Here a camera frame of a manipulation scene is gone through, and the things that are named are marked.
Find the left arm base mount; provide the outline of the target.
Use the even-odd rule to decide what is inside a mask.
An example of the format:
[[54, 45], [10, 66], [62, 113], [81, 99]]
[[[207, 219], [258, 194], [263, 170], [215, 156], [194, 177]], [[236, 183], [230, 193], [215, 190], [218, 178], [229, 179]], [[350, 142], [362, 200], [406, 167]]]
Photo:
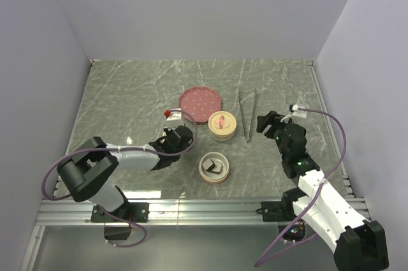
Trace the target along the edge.
[[[112, 212], [115, 217], [123, 220], [146, 223], [149, 217], [149, 204], [147, 202], [125, 203], [116, 211]], [[95, 206], [91, 214], [92, 223], [114, 223], [118, 220], [110, 217], [99, 206]]]

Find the metal tongs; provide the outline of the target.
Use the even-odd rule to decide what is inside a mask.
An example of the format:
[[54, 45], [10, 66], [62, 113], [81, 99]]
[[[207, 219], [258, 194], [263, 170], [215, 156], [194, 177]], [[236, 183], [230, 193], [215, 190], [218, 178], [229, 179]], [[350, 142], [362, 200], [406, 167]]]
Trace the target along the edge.
[[[249, 97], [252, 98], [252, 108], [251, 112], [245, 113], [244, 108], [244, 101], [247, 100]], [[254, 89], [254, 92], [250, 93], [248, 97], [243, 97], [240, 90], [238, 90], [238, 105], [239, 105], [239, 112], [242, 121], [242, 128], [244, 132], [245, 143], [248, 143], [251, 140], [252, 136], [252, 125], [255, 118], [256, 113], [256, 104], [258, 98], [258, 88]]]

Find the cream lid with pink knob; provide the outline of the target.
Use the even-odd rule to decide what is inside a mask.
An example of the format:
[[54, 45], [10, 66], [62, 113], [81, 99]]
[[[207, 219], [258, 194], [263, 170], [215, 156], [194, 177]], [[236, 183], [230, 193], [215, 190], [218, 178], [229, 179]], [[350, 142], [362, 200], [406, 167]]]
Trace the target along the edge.
[[226, 111], [214, 112], [208, 120], [209, 130], [217, 133], [227, 133], [236, 130], [237, 120], [235, 116]]

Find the sushi piece back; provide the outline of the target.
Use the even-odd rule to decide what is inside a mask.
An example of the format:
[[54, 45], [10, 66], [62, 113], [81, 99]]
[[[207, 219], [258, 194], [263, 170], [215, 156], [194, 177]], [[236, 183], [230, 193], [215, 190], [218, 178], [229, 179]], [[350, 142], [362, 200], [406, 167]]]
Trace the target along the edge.
[[203, 171], [211, 172], [215, 168], [215, 163], [208, 158], [202, 162], [201, 167]]

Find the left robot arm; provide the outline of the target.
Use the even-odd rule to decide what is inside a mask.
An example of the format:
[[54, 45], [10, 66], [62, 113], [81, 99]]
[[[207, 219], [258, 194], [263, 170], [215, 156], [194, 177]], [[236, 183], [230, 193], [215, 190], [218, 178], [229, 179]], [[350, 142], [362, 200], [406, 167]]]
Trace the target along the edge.
[[108, 183], [116, 169], [160, 170], [180, 159], [180, 153], [193, 143], [193, 132], [186, 126], [167, 129], [154, 142], [136, 150], [119, 151], [118, 146], [105, 143], [95, 136], [79, 149], [97, 151], [71, 156], [57, 166], [57, 172], [76, 202], [89, 200], [103, 207], [114, 221], [128, 216], [128, 199], [119, 187]]

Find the sushi piece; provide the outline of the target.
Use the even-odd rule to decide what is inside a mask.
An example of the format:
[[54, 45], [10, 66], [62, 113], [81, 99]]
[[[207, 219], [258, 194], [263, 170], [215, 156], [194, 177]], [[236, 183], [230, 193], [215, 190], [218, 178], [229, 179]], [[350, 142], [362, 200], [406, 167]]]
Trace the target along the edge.
[[219, 175], [219, 174], [222, 173], [223, 168], [224, 168], [224, 165], [222, 163], [216, 161], [214, 163], [214, 167], [213, 167], [211, 172], [216, 174], [216, 175]]
[[211, 172], [215, 168], [215, 163], [208, 158], [202, 162], [201, 167], [203, 171]]

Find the steel lunch box tier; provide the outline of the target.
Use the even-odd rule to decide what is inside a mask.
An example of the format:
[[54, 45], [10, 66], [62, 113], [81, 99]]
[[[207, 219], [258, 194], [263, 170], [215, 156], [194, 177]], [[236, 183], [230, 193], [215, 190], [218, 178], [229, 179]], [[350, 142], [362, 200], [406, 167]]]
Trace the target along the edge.
[[235, 135], [235, 130], [233, 131], [228, 131], [227, 133], [217, 133], [215, 131], [210, 130], [210, 134], [212, 138], [217, 141], [217, 142], [227, 142], [228, 140], [231, 140], [234, 135]]

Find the sushi piece front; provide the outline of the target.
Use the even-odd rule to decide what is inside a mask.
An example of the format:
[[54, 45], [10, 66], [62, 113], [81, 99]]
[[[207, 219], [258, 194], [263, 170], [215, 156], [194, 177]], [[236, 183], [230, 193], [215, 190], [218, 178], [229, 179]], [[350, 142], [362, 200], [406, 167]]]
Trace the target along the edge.
[[214, 167], [213, 167], [211, 172], [216, 174], [216, 175], [219, 175], [219, 174], [222, 173], [223, 168], [224, 168], [224, 165], [222, 163], [216, 161], [214, 163]]

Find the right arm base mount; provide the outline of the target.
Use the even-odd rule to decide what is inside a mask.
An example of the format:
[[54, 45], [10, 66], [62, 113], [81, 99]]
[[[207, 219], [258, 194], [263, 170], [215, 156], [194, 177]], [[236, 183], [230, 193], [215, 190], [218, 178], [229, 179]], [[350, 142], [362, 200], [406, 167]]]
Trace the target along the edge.
[[290, 222], [296, 218], [291, 202], [263, 201], [256, 213], [262, 216], [263, 222]]

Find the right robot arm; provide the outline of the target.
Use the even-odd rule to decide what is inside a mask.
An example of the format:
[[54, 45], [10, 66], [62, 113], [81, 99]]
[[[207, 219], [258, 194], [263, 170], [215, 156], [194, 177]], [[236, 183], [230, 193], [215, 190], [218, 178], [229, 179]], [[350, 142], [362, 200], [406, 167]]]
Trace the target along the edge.
[[256, 131], [275, 140], [284, 173], [296, 187], [283, 194], [276, 208], [263, 202], [257, 212], [287, 221], [278, 237], [294, 240], [294, 246], [304, 243], [300, 224], [306, 222], [331, 249], [338, 270], [385, 270], [390, 263], [384, 228], [357, 212], [306, 151], [306, 129], [293, 118], [308, 112], [293, 105], [287, 116], [274, 111], [258, 116]]

